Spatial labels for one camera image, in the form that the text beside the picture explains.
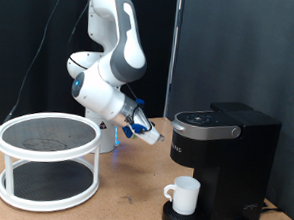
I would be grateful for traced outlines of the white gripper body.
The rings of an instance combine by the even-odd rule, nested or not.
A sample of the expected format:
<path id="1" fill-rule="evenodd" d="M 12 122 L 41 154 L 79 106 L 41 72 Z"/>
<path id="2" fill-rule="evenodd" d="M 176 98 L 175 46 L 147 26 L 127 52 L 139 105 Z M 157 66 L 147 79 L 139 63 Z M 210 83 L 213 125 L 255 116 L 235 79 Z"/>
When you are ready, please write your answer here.
<path id="1" fill-rule="evenodd" d="M 132 129 L 134 134 L 148 144 L 155 144 L 160 134 L 144 112 L 139 109 L 134 112 Z"/>

